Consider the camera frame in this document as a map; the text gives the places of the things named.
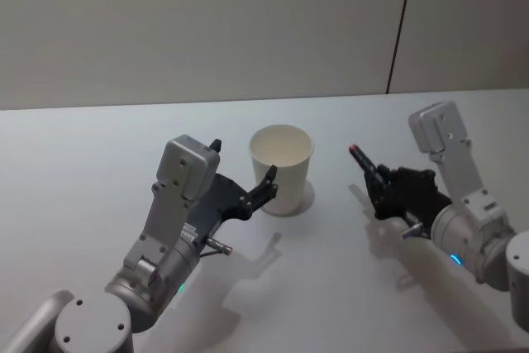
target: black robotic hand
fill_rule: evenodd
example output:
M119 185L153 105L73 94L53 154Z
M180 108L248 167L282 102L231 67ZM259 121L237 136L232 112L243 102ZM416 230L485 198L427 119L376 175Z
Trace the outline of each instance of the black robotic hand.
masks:
M357 146L350 153L364 171L365 185L377 219L402 218L410 227L422 224L422 233L430 237L437 214L452 201L436 186L436 173L400 167L375 166Z

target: paper cup rim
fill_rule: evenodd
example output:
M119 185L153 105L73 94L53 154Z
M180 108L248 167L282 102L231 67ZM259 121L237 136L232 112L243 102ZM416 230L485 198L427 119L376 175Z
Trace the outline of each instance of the paper cup rim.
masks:
M250 152L250 155L251 155L251 158L254 159L254 160L257 160L259 161L261 164L263 165L273 165L271 164L270 162L268 161L263 161L261 159L259 159L256 155L254 155L254 152L253 150L251 149L251 143L252 141L255 139L255 136L257 136L257 134L259 134L260 132L262 132L263 130L266 130L268 128L273 128L273 127L291 127L295 130L298 130L300 132L302 132L305 136L307 136L308 140L310 141L311 143L311 149L310 149L310 152L308 153L307 156L303 157L302 160L299 160L299 161L296 161L292 164L287 164L287 165L279 165L278 168L280 167L292 167L294 165L300 165L301 163L304 163L305 161L307 161L308 159L311 158L312 154L314 153L314 141L312 140L311 136L308 135L308 133L303 130L301 127L298 127L298 126L293 126L292 124L270 124L268 126L264 126L262 128L260 128L259 130L257 130L250 138L250 143L248 144L248 151Z

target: table surface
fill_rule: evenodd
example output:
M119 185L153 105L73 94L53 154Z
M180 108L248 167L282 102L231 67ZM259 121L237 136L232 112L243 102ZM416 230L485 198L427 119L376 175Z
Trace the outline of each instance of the table surface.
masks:
M303 212L226 222L231 257L204 259L144 352L478 351L529 346L508 294L477 285L429 241L366 205L355 141L391 167L433 167L407 116L453 99L512 225L529 228L529 90L0 112L0 342L57 289L102 289L137 238L166 141L223 139L219 172L254 184L248 142L273 123L315 142ZM441 189L442 181L438 180Z

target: blue led light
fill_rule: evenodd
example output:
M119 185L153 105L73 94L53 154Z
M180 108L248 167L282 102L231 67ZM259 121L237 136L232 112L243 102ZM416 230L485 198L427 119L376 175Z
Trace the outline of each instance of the blue led light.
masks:
M450 255L450 258L458 265L461 265L461 260L457 257L457 255L452 254Z

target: white paper cup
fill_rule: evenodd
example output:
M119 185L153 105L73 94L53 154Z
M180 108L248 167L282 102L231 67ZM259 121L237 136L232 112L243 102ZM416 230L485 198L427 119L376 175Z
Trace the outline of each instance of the white paper cup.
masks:
M275 215L293 212L303 200L308 162L314 151L311 137L301 128L278 124L257 131L250 140L255 179L259 183L271 165L278 173L278 193L264 210Z

